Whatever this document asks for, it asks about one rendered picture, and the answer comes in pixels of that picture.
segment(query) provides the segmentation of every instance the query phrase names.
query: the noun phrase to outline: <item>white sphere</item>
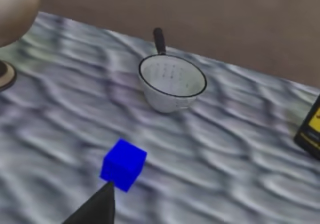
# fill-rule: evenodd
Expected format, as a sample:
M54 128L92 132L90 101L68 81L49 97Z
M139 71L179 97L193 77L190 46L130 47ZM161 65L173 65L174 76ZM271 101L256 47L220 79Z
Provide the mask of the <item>white sphere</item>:
M0 0L0 47L20 39L32 26L40 0Z

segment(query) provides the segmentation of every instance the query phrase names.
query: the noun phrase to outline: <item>blue block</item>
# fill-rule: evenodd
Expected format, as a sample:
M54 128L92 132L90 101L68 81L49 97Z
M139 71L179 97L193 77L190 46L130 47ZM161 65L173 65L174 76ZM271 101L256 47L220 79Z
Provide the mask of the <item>blue block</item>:
M104 157L100 177L127 192L142 171L147 152L120 139Z

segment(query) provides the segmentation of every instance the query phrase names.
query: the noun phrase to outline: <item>brown wall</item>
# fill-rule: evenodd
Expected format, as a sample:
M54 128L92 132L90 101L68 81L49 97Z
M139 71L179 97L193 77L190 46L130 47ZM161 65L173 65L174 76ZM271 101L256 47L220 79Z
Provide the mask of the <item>brown wall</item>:
M42 10L320 87L320 0L42 0Z

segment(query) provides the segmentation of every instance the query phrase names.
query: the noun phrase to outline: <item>wavy surface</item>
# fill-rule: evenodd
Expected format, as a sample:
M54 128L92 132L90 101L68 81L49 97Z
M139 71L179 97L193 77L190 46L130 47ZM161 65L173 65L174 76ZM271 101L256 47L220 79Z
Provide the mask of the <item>wavy surface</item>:
M144 100L151 43L40 13L0 57L19 70L0 95L0 219L57 224L101 185L118 138L148 151L117 224L318 224L320 165L292 142L319 91L175 49L208 77L184 112Z

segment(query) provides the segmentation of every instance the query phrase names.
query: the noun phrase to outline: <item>pot handle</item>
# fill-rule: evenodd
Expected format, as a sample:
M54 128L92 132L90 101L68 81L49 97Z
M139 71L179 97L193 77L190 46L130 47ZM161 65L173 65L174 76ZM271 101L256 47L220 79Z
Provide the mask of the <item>pot handle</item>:
M155 28L153 30L153 38L154 38L154 43L155 43L155 47L157 48L157 52L160 55L165 55L166 54L166 43L165 43L165 37L164 37L164 33L162 32L161 28Z

